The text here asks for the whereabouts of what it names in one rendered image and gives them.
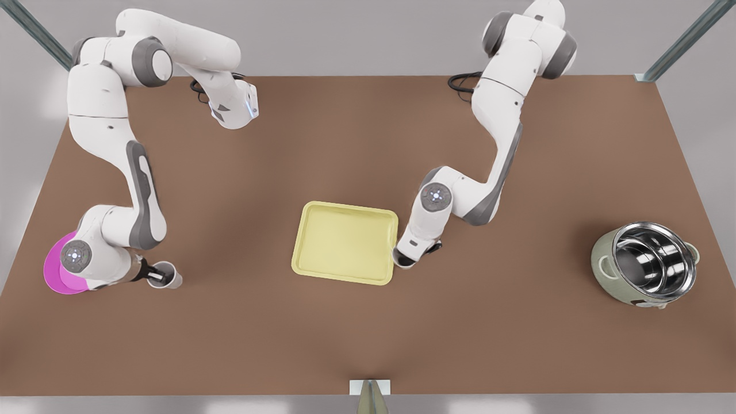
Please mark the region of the white IKEA cup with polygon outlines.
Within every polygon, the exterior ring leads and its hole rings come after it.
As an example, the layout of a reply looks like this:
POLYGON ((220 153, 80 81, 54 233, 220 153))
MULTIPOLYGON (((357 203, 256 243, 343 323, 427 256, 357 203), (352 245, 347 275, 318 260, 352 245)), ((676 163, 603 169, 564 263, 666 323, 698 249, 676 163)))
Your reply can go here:
POLYGON ((155 289, 177 289, 182 276, 171 262, 161 261, 148 267, 147 282, 155 289))

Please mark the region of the yellow plastic tray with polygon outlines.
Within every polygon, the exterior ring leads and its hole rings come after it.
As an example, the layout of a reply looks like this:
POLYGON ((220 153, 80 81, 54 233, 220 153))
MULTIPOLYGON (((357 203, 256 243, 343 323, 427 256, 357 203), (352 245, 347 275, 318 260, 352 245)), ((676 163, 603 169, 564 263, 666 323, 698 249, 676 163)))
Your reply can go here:
POLYGON ((302 210, 292 270, 316 278, 387 285, 393 276, 397 229, 392 210, 313 200, 302 210))

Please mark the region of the pink plate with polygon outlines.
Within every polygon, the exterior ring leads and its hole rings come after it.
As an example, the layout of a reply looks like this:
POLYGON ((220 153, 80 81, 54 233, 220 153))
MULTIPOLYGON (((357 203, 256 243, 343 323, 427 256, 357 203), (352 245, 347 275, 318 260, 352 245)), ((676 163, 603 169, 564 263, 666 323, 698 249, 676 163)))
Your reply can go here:
POLYGON ((78 294, 89 291, 84 278, 69 273, 60 261, 60 254, 66 242, 74 238, 76 232, 71 232, 59 239, 48 251, 44 261, 44 280, 47 286, 60 294, 78 294))

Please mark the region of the green pot with steel interior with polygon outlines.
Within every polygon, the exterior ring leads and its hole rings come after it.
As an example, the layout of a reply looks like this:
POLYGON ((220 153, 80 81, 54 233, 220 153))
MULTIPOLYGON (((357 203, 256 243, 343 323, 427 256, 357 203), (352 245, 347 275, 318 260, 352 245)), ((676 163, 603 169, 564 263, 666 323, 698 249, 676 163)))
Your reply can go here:
POLYGON ((639 308, 665 309, 692 289, 700 259, 693 244, 664 225, 633 222, 596 241, 591 268, 612 298, 639 308))

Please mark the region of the silver frame post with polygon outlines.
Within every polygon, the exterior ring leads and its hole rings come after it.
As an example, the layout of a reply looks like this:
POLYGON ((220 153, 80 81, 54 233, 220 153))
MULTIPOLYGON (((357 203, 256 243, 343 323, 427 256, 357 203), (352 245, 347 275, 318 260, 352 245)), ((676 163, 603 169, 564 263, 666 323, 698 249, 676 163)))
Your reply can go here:
POLYGON ((391 394, 389 379, 352 379, 351 396, 358 396, 356 414, 389 414, 384 396, 391 394))
POLYGON ((66 71, 72 67, 72 57, 68 50, 35 18, 19 0, 0 0, 0 7, 26 31, 48 54, 66 71))
POLYGON ((634 74, 636 82, 655 82, 684 56, 731 8, 736 0, 713 0, 686 31, 646 70, 634 74))

